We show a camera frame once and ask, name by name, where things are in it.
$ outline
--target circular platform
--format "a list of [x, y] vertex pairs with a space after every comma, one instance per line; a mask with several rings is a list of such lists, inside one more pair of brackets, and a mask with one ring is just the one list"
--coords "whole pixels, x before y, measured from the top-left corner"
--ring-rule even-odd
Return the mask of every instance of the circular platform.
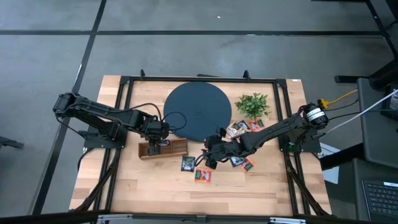
[[[178, 111], [187, 118], [187, 125], [175, 132], [181, 138], [203, 142], [216, 134], [218, 128], [227, 128], [231, 121], [231, 103], [216, 86], [204, 82], [190, 82], [178, 86], [167, 97], [164, 116]], [[170, 128], [180, 128], [185, 120], [178, 113], [165, 118]]]

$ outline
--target wooden block holder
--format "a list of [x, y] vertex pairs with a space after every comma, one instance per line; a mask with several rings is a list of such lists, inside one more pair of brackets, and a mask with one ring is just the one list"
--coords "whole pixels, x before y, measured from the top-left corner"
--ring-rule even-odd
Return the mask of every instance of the wooden block holder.
[[188, 141], [187, 139], [168, 139], [170, 144], [168, 146], [160, 147], [160, 154], [148, 156], [149, 143], [138, 143], [138, 157], [142, 160], [158, 159], [173, 156], [186, 156], [188, 155]]

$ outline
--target wooden table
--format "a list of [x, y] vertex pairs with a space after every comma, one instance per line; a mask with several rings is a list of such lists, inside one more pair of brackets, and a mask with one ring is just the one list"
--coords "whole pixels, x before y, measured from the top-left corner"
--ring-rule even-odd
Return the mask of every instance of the wooden table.
[[[105, 75], [97, 101], [114, 106], [120, 76]], [[164, 102], [171, 91], [183, 82], [135, 81], [130, 107], [147, 102], [155, 103], [163, 113]], [[263, 83], [211, 83], [220, 88], [232, 106], [232, 120], [245, 119], [234, 102], [244, 94], [255, 92], [268, 95], [271, 113], [262, 118], [265, 126], [277, 122], [275, 98], [271, 84]], [[287, 80], [292, 111], [305, 105], [300, 80]], [[284, 118], [286, 118], [282, 89], [279, 90]], [[152, 106], [140, 110], [157, 114]], [[171, 134], [168, 139], [178, 138]], [[277, 139], [266, 142], [249, 156], [254, 168], [244, 173], [240, 167], [232, 168], [229, 162], [219, 163], [213, 171], [210, 184], [194, 182], [192, 172], [182, 172], [181, 157], [150, 159], [138, 158], [138, 143], [145, 140], [136, 133], [128, 133], [126, 147], [122, 150], [112, 201], [112, 212], [179, 213], [207, 215], [279, 215], [291, 216], [289, 188], [282, 153]], [[199, 156], [204, 145], [188, 142], [190, 156]], [[82, 160], [72, 195], [70, 208], [76, 208], [98, 182], [104, 149], [94, 149]], [[305, 183], [324, 210], [331, 213], [319, 161], [310, 153], [301, 154]], [[100, 208], [104, 208], [108, 187], [105, 186]], [[302, 200], [296, 186], [300, 212]]]

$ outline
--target green plant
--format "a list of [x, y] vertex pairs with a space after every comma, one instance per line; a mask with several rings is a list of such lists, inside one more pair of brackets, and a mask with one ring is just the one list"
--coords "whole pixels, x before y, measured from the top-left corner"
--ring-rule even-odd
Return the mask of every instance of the green plant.
[[235, 105], [240, 113], [256, 120], [256, 118], [262, 117], [262, 114], [268, 115], [270, 113], [266, 111], [269, 108], [266, 100], [267, 96], [260, 93], [253, 93], [253, 96], [242, 95], [242, 97], [239, 97], [241, 101], [236, 102]]

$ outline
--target gray floor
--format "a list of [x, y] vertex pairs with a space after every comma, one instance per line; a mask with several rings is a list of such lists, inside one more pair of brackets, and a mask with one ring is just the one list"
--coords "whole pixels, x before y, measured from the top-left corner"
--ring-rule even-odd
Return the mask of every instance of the gray floor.
[[[385, 24], [393, 20], [384, 1], [373, 1]], [[91, 29], [100, 0], [0, 0], [0, 29]], [[108, 0], [100, 30], [377, 30], [361, 3], [309, 0], [145, 1]], [[0, 151], [0, 216], [25, 215], [37, 189], [58, 124], [51, 112], [69, 91], [87, 36], [0, 36], [0, 136], [25, 142]], [[383, 39], [354, 37], [98, 36], [80, 93], [96, 99], [103, 75], [204, 73], [302, 79], [307, 101], [332, 100], [355, 89], [335, 75], [370, 75], [392, 60]], [[345, 105], [356, 99], [350, 96]], [[330, 116], [359, 110], [352, 106]], [[329, 128], [342, 119], [332, 121]], [[86, 125], [72, 121], [77, 129]], [[344, 149], [361, 142], [359, 120], [322, 142]], [[83, 141], [68, 132], [44, 206], [68, 209]], [[331, 195], [336, 215], [349, 217]]]

